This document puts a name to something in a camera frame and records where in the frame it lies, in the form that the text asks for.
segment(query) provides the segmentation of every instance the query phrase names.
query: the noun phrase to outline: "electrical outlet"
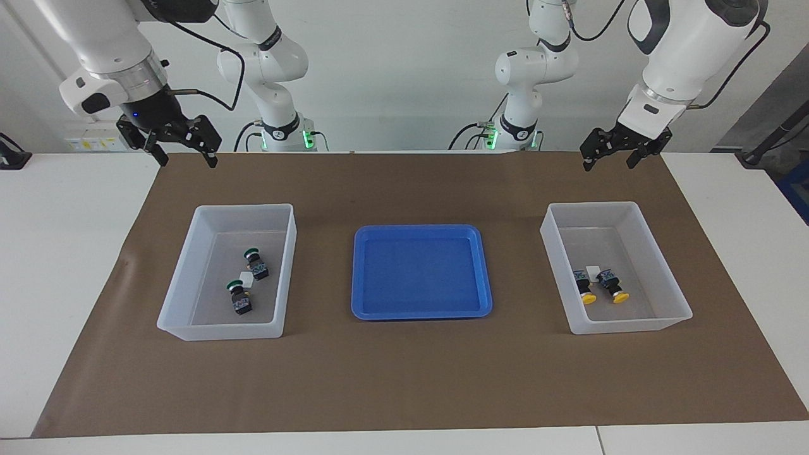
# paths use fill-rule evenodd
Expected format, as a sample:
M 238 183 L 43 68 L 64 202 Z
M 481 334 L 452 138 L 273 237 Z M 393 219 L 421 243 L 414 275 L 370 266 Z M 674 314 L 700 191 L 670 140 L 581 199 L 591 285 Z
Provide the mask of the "electrical outlet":
M 65 136 L 65 141 L 73 151 L 91 151 L 92 145 L 84 138 L 87 130 L 69 130 Z
M 92 151 L 129 151 L 118 130 L 88 130 L 83 137 Z
M 129 151 L 118 130 L 71 130 L 65 141 L 74 151 Z

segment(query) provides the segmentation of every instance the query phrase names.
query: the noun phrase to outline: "white wall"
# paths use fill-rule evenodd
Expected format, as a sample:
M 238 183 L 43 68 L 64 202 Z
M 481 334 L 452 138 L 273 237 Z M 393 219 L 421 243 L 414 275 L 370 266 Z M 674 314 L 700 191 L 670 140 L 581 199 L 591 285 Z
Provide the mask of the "white wall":
M 64 123 L 74 115 L 54 90 L 58 76 L 43 70 L 34 46 L 1 2 L 0 43 L 0 131 L 31 152 L 67 151 Z
M 30 0 L 3 1 L 36 30 L 41 42 L 48 43 L 49 54 L 65 73 L 78 66 Z M 579 3 L 577 25 L 590 35 L 617 1 Z M 284 32 L 303 45 L 311 62 L 307 77 L 287 87 L 298 109 L 328 134 L 333 150 L 446 148 L 461 126 L 488 119 L 502 97 L 503 88 L 493 76 L 500 52 L 536 43 L 520 0 L 272 0 L 271 4 Z M 582 63 L 572 79 L 541 88 L 544 149 L 577 150 L 593 127 L 614 125 L 646 64 L 626 32 L 629 6 L 631 2 L 601 39 L 576 43 Z M 803 0 L 771 2 L 767 18 L 773 25 L 771 37 L 712 108 L 686 113 L 674 124 L 675 138 L 668 150 L 708 151 L 809 41 L 806 13 Z M 213 21 L 193 28 L 228 44 L 239 42 Z M 199 87 L 231 99 L 234 86 L 218 74 L 216 49 L 166 24 L 144 23 L 141 29 L 159 56 L 172 62 L 173 87 Z M 713 94 L 724 75 L 712 81 L 703 96 Z M 57 92 L 55 86 L 29 77 L 18 75 L 12 81 L 0 77 L 3 91 L 31 90 L 36 85 L 36 91 Z M 186 115 L 204 113 L 211 118 L 224 137 L 222 150 L 232 148 L 238 128 L 257 117 L 247 97 L 234 113 L 200 97 L 182 97 L 181 102 Z M 30 104 L 37 110 L 36 103 Z M 40 115 L 51 120 L 51 113 Z M 105 117 L 113 119 L 116 114 Z

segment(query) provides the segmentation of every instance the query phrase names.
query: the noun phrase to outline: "black stand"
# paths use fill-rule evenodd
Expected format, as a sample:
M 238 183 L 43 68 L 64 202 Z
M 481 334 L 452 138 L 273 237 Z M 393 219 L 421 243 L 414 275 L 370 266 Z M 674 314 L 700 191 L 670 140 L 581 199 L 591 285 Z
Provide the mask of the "black stand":
M 19 171 L 31 159 L 32 154 L 27 151 L 13 151 L 3 141 L 0 141 L 0 171 Z
M 767 138 L 756 147 L 755 150 L 746 154 L 736 155 L 745 168 L 756 166 L 761 162 L 761 157 L 764 156 L 775 144 L 778 143 L 784 136 L 786 136 L 804 117 L 809 115 L 809 101 L 803 103 L 790 118 L 787 118 L 775 131 L 773 131 Z

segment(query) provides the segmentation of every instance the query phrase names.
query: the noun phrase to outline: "green led light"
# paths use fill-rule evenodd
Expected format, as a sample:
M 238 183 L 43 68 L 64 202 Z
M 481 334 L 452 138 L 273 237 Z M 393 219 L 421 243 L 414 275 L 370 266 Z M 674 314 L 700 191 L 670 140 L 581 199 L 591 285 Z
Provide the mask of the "green led light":
M 494 150 L 498 143 L 498 131 L 494 130 L 489 133 L 489 137 L 486 138 L 486 148 L 489 150 Z
M 315 140 L 312 139 L 311 134 L 306 130 L 303 131 L 303 145 L 305 145 L 306 148 L 312 148 L 315 146 Z

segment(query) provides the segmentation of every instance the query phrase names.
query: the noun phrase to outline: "blue tray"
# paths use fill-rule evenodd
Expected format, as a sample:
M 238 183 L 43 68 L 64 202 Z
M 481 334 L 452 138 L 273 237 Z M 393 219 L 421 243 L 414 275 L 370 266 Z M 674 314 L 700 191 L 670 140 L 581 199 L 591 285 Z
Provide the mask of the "blue tray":
M 351 311 L 364 321 L 488 315 L 481 233 L 466 224 L 362 227 L 354 237 Z

